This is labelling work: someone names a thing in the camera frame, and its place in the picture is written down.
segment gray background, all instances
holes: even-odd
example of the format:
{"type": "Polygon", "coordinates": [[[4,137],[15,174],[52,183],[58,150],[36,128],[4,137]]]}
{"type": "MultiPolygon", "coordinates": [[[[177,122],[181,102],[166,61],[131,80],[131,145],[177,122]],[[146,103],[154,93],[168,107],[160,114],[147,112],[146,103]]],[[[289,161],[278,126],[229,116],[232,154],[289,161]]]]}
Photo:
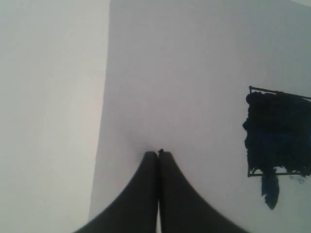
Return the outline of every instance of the gray background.
{"type": "Polygon", "coordinates": [[[247,178],[248,86],[311,96],[311,8],[286,0],[113,0],[90,218],[146,150],[171,151],[214,208],[253,233],[311,229],[311,182],[274,211],[247,178]]]}

